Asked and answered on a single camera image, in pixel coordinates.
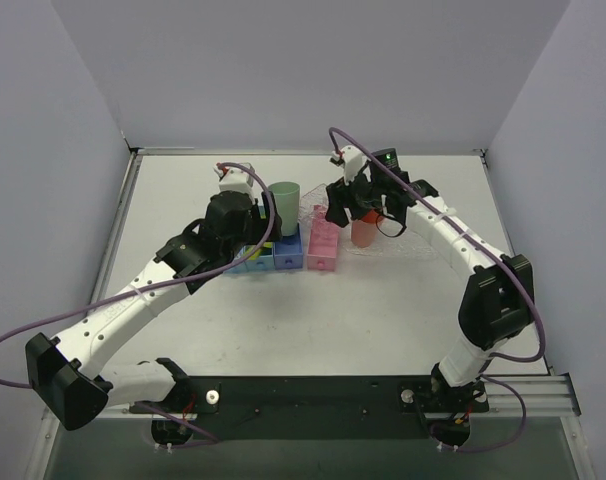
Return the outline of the orange plastic cup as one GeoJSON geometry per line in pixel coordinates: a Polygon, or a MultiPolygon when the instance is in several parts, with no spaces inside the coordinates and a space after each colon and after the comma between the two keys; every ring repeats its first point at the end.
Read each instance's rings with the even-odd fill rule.
{"type": "Polygon", "coordinates": [[[352,222],[351,242],[354,246],[367,248],[374,242],[378,233],[378,218],[378,213],[375,210],[371,210],[363,218],[352,222]]]}

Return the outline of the clear plastic toothbrush case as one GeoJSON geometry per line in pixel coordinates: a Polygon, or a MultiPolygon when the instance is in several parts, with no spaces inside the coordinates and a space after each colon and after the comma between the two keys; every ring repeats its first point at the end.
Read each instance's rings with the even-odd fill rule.
{"type": "Polygon", "coordinates": [[[323,218],[329,206],[327,185],[320,184],[300,198],[299,222],[309,227],[315,218],[323,218]]]}

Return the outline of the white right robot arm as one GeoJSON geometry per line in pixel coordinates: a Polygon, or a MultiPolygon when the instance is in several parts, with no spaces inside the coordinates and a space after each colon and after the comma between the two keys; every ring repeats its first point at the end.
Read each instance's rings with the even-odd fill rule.
{"type": "Polygon", "coordinates": [[[460,334],[433,370],[443,389],[462,389],[501,357],[501,348],[534,324],[533,269],[473,233],[427,181],[366,163],[351,180],[327,185],[326,220],[345,227],[368,214],[398,224],[425,240],[466,285],[457,318],[460,334]]]}

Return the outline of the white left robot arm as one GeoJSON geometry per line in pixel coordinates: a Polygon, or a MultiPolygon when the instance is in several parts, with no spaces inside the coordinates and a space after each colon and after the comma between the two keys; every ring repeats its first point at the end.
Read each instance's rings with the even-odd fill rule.
{"type": "Polygon", "coordinates": [[[170,238],[116,296],[53,337],[39,333],[27,342],[30,387],[69,431],[116,404],[148,401],[179,410],[189,378],[175,363],[142,360],[117,368],[109,360],[163,311],[220,275],[243,247],[280,237],[271,192],[259,200],[235,191],[212,196],[204,217],[170,238]]]}

